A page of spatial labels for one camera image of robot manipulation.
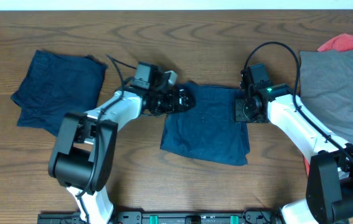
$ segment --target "denim cloth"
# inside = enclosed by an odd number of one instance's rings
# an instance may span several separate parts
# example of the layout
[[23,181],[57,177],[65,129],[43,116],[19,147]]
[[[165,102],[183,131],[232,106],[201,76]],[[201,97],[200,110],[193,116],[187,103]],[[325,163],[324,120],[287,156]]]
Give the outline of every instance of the denim cloth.
[[67,112],[96,108],[106,68],[91,56],[37,50],[27,76],[11,96],[22,108],[17,125],[43,128],[57,136]]
[[187,83],[196,106],[170,114],[165,121],[161,149],[193,159],[242,166],[250,152],[245,123],[234,122],[233,102],[238,89]]

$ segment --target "wood grain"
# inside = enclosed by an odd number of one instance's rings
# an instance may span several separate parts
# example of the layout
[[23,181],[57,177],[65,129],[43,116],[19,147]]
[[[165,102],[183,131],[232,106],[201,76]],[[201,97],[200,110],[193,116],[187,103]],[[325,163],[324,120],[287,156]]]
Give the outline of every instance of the wood grain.
[[[298,53],[345,32],[353,34],[353,11],[0,12],[0,223],[34,223],[41,212],[77,209],[47,174],[55,138],[16,126],[21,110],[10,95],[37,49],[92,54],[104,62],[105,54],[112,54],[131,64],[143,60],[173,69],[181,82],[238,87],[239,71],[257,45],[276,40]],[[266,63],[275,83],[292,85],[295,65],[286,50],[261,49],[255,62]],[[100,103],[118,85],[110,67]],[[163,125],[163,116],[143,117],[119,133],[107,184],[116,205],[236,211],[275,208],[304,197],[302,155],[277,127],[248,125],[249,165],[233,167],[159,150]]]

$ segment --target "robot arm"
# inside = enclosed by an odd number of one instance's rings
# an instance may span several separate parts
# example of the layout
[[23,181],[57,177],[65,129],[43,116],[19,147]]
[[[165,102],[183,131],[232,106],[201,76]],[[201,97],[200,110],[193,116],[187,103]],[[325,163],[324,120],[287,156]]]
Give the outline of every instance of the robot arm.
[[[242,76],[246,98],[236,99],[236,121],[275,124],[311,163],[306,199],[285,205],[279,215],[272,216],[272,222],[334,223],[353,217],[353,166],[350,161],[297,113],[292,90],[287,85],[273,85],[263,65],[248,67],[242,71]],[[120,90],[94,110],[65,115],[49,161],[49,175],[75,197],[81,220],[94,224],[110,221],[113,204],[108,199],[105,184],[112,167],[117,132],[144,110],[159,115],[187,111],[195,105],[187,90],[172,87],[176,78],[174,72],[164,73],[154,65],[139,63],[132,84],[123,88],[122,99],[100,117],[100,128],[96,127],[100,110],[117,100],[122,95]],[[353,145],[327,129],[304,107],[299,97],[296,101],[312,122],[353,156]],[[95,142],[96,135],[100,142]],[[74,142],[98,146],[97,162],[94,163],[96,151],[79,149]],[[92,184],[79,200],[76,195],[85,189],[93,170]],[[342,179],[341,174],[349,174],[349,178]]]
[[[155,65],[140,62],[132,84],[123,87],[123,94],[118,90],[114,97],[94,110],[65,115],[49,161],[49,175],[74,196],[81,220],[107,224],[111,218],[113,204],[105,184],[111,172],[117,132],[144,110],[157,116],[187,111],[195,106],[194,98],[187,90],[173,87],[176,78],[173,71],[162,72]],[[99,113],[114,101],[117,102],[100,116],[98,122]],[[92,144],[93,148],[98,144],[98,150],[90,153],[75,147],[75,142]],[[95,153],[98,153],[96,164]],[[87,194],[79,199],[77,195],[85,189],[93,171]]]
[[353,158],[353,145],[336,136],[302,104],[302,113],[328,134],[327,139],[296,110],[293,92],[287,85],[273,85],[263,64],[242,71],[246,98],[236,99],[236,121],[278,126],[310,162],[306,199],[285,205],[280,220],[286,224],[334,223],[353,217],[353,165],[332,138]]

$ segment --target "red cloth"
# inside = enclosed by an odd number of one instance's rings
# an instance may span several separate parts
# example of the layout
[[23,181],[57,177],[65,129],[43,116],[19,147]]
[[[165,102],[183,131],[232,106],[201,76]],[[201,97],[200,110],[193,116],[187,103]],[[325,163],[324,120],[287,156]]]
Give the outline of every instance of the red cloth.
[[337,50],[340,52],[353,50],[353,35],[340,34],[318,48],[318,52],[328,50]]
[[303,162],[305,163],[306,175],[309,176],[309,168],[310,168],[309,162],[306,160],[305,157],[303,157]]

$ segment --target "green clamp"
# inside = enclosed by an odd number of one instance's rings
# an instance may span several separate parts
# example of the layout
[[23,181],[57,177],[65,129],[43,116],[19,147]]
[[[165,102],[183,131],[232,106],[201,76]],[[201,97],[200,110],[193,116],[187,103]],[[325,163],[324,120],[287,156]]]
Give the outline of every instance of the green clamp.
[[238,224],[238,216],[231,215],[230,216],[230,224]]
[[150,216],[150,224],[158,224],[158,216],[151,215]]

